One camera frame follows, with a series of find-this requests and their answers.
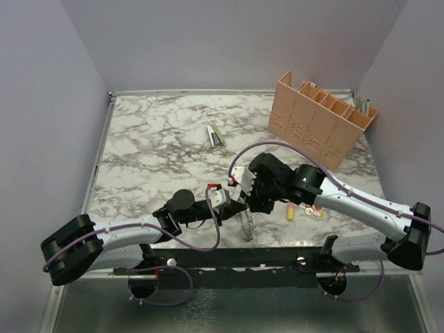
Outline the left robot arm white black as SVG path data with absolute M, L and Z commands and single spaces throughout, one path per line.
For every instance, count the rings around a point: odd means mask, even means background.
M 148 246 L 177 239 L 181 225 L 212 219 L 216 227 L 240 212 L 244 203 L 230 198 L 220 187 L 208 187 L 205 199 L 196 200 L 188 189 L 178 190 L 152 214 L 118 223 L 93 222 L 88 214 L 74 217 L 40 245 L 43 271 L 55 286 L 69 284 L 88 271 L 131 266 L 143 274 L 151 270 L 153 256 L 131 246 Z

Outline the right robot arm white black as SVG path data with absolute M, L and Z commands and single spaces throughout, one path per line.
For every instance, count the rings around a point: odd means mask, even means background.
M 318 255 L 320 266 L 335 271 L 353 261 L 385 260 L 411 271 L 422 270 L 431 228 L 431 209 L 390 203 L 341 184 L 320 168 L 301 164 L 291 169 L 270 153 L 259 154 L 248 166 L 254 175 L 247 203 L 251 212 L 271 213 L 276 201 L 320 206 L 357 220 L 373 233 L 333 236 Z

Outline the yellow pink marker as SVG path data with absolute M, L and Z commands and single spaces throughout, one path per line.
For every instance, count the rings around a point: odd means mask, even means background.
M 286 220 L 293 221 L 295 219 L 295 204 L 292 202 L 287 203 Z

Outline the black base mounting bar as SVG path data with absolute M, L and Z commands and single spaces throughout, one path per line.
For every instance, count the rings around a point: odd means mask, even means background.
M 167 261 L 185 269 L 196 288 L 240 289 L 299 287 L 315 288 L 318 273 L 334 277 L 337 272 L 355 273 L 358 266 L 341 264 L 320 246 L 283 248 L 218 248 L 203 253 L 187 248 L 162 248 L 144 255 L 135 268 L 119 267 L 116 275 L 154 278 L 164 289 L 183 289 L 189 280 Z

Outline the beige stapler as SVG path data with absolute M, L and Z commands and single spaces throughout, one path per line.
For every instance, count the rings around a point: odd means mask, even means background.
M 215 125 L 208 125 L 207 133 L 212 147 L 225 145 L 225 139 Z

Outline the peach compartment organizer box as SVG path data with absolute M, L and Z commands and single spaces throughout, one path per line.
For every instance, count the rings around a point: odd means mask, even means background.
M 277 82 L 268 129 L 337 171 L 378 113 L 369 102 L 361 111 L 310 81 L 294 88 L 288 71 Z

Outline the pens behind organizer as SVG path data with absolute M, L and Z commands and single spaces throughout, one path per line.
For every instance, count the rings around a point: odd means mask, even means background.
M 364 114 L 366 117 L 370 116 L 370 100 L 364 99 L 359 96 L 354 97 L 354 104 L 356 109 Z

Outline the aluminium table frame rail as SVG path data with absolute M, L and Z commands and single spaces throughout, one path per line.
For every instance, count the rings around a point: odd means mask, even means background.
M 108 92 L 108 95 L 109 95 L 108 108 L 107 108 L 107 111 L 105 114 L 105 121 L 103 123 L 103 127 L 101 130 L 101 136 L 99 139 L 98 148 L 96 150 L 96 153 L 95 153 L 95 156 L 93 159 L 92 170 L 89 175 L 89 180 L 87 183 L 84 199 L 83 199 L 82 205 L 80 206 L 80 213 L 81 214 L 88 213 L 89 207 L 91 205 L 92 196 L 94 195 L 94 188 L 95 188 L 95 184 L 96 184 L 96 179 L 99 174 L 101 158 L 103 156 L 103 151 L 105 148 L 105 143 L 107 140 L 108 131 L 110 128 L 110 123 L 112 120 L 112 115 L 114 112 L 114 107 L 115 107 L 115 103 L 116 103 L 116 99 L 117 99 L 116 96 L 114 95 L 114 92 Z

